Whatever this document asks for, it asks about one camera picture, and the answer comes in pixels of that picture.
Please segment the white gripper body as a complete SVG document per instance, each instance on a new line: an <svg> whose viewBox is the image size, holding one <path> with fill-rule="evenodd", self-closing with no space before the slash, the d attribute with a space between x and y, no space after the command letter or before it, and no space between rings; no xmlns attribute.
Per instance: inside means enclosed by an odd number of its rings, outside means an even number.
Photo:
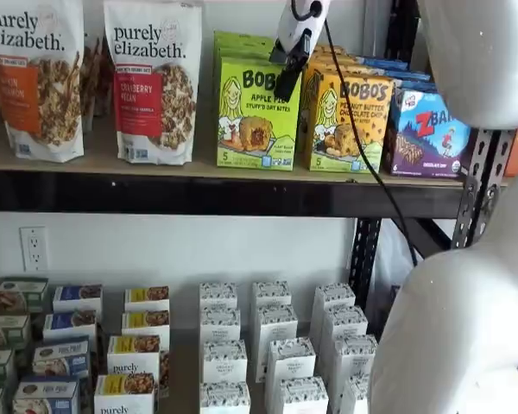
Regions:
<svg viewBox="0 0 518 414"><path fill-rule="evenodd" d="M319 40L330 5L330 0L287 1L276 36L283 49L289 52L302 34L310 34L312 51Z"/></svg>

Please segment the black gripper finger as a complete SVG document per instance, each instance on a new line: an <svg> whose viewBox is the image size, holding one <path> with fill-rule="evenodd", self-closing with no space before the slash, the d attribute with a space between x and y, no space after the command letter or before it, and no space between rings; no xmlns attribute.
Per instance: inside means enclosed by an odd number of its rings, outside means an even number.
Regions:
<svg viewBox="0 0 518 414"><path fill-rule="evenodd" d="M280 100L289 100L294 92L297 81L309 61L311 52L311 35L302 34L294 47L286 52L281 43L276 41L270 54L269 61L276 64L284 64L280 75L276 80L275 97Z"/></svg>

